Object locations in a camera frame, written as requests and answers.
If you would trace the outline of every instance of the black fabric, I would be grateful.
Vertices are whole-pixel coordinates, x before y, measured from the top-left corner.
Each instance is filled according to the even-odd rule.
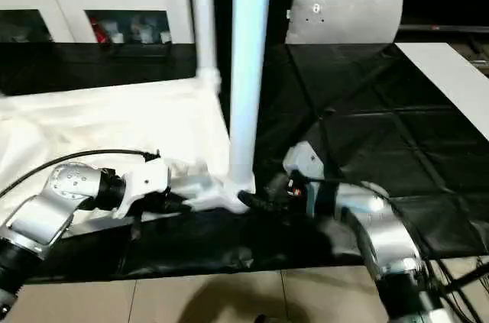
[[[0,45],[0,90],[9,95],[191,77],[193,46]],[[228,118],[227,89],[221,100]],[[489,144],[395,47],[268,47],[261,88],[255,177],[281,171],[287,149],[310,139],[317,115],[332,159],[383,186],[441,257],[487,254]],[[223,210],[63,240],[31,282],[231,273],[361,263],[333,253],[340,236],[313,221]]]

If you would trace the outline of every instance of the black cable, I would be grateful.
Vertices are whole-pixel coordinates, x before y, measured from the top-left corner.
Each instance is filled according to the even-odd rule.
[[[54,160],[48,161],[34,169],[32,169],[30,172],[25,173],[23,176],[17,178],[13,183],[11,183],[7,188],[3,189],[0,192],[0,199],[9,193],[13,188],[24,182],[26,179],[32,177],[34,174],[39,173],[42,170],[45,170],[46,168],[56,165],[58,163],[62,163],[63,161],[67,161],[70,159],[74,159],[76,157],[87,157],[90,155],[98,155],[101,153],[123,153],[123,154],[128,154],[128,155],[140,155],[144,158],[145,161],[150,161],[157,159],[160,157],[160,154],[154,154],[154,153],[148,153],[146,151],[139,151],[139,150],[125,150],[125,149],[105,149],[105,150],[87,150],[87,151],[80,151],[78,153],[71,153],[69,155],[65,155],[64,157],[58,157]]]

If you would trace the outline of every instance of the white pole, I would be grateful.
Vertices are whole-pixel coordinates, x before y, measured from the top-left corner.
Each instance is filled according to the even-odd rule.
[[[214,0],[193,0],[193,16],[197,46],[196,77],[219,91],[221,76],[215,60]]]
[[[254,187],[253,156],[267,16],[268,0],[233,0],[231,153],[228,176],[242,189]]]

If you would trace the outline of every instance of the gray cushion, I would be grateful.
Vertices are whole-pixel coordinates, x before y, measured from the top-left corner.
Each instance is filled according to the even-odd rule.
[[[286,43],[390,43],[403,0],[293,0]]]

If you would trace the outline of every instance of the tile floor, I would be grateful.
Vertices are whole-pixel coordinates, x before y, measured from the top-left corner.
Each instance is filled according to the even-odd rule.
[[[473,266],[473,259],[449,261],[455,275]],[[489,295],[479,283],[465,291],[489,322]],[[364,267],[26,286],[6,321],[252,323],[260,313],[300,323],[387,322]]]

